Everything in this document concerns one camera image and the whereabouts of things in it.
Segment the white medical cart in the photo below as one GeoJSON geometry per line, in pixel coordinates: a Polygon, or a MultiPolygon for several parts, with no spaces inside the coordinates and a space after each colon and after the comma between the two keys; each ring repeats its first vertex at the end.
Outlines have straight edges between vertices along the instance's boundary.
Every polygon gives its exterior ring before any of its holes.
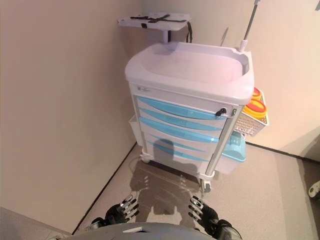
{"type": "Polygon", "coordinates": [[[143,161],[196,176],[209,192],[215,170],[229,174],[246,159],[233,132],[254,90],[250,52],[184,42],[158,43],[125,68],[143,161]]]}

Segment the black strap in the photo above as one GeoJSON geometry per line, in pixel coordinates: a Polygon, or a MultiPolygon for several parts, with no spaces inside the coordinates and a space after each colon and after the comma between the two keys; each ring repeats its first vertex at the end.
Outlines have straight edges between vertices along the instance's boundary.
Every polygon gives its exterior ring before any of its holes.
{"type": "Polygon", "coordinates": [[[193,37],[192,37],[192,27],[191,27],[191,23],[188,21],[188,22],[187,22],[187,25],[188,25],[188,34],[186,35],[185,42],[186,42],[186,43],[192,43],[193,37]]]}
{"type": "Polygon", "coordinates": [[[131,16],[130,19],[138,19],[138,20],[149,20],[148,23],[149,24],[155,24],[159,21],[163,21],[163,22],[174,22],[174,23],[184,23],[187,20],[169,20],[166,19],[170,17],[170,14],[166,14],[164,16],[158,17],[158,18],[152,18],[152,17],[148,17],[148,16],[131,16]]]}

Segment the side bin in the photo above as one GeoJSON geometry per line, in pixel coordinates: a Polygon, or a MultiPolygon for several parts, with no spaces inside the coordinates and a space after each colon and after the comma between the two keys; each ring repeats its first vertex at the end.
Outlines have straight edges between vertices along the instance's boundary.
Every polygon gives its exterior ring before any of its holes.
{"type": "Polygon", "coordinates": [[[244,136],[234,131],[224,147],[215,170],[229,175],[241,163],[246,161],[246,142],[244,136]]]}
{"type": "Polygon", "coordinates": [[[142,135],[141,135],[141,131],[139,128],[136,115],[133,115],[133,117],[129,120],[129,123],[131,125],[136,142],[138,143],[139,146],[142,146],[143,145],[142,135]]]}

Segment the baseboard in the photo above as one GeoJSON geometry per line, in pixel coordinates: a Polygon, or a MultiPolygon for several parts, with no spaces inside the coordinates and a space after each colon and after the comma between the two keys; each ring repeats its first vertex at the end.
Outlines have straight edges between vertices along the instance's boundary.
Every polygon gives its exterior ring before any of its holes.
{"type": "Polygon", "coordinates": [[[271,152],[275,152],[277,154],[283,154],[283,155],[286,155],[286,156],[289,156],[289,157],[293,157],[293,158],[296,158],[296,159],[301,159],[303,161],[309,161],[309,162],[320,164],[319,161],[314,160],[314,159],[310,159],[310,158],[307,158],[307,157],[294,155],[294,154],[291,154],[291,153],[288,153],[288,152],[285,152],[285,151],[280,151],[280,150],[273,149],[273,148],[270,148],[270,147],[267,147],[267,146],[261,146],[261,145],[258,145],[258,144],[252,143],[252,142],[248,142],[248,141],[246,141],[245,143],[248,144],[248,145],[257,147],[257,148],[261,148],[261,149],[269,150],[271,152]]]}

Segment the lock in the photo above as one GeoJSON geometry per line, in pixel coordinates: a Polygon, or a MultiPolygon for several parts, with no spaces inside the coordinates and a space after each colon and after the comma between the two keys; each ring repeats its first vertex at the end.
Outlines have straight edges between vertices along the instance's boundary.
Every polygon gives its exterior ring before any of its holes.
{"type": "Polygon", "coordinates": [[[227,109],[226,109],[225,107],[223,107],[223,108],[221,108],[219,111],[217,111],[217,112],[215,113],[215,115],[216,115],[217,117],[220,117],[221,114],[226,114],[226,113],[227,113],[227,109]]]}

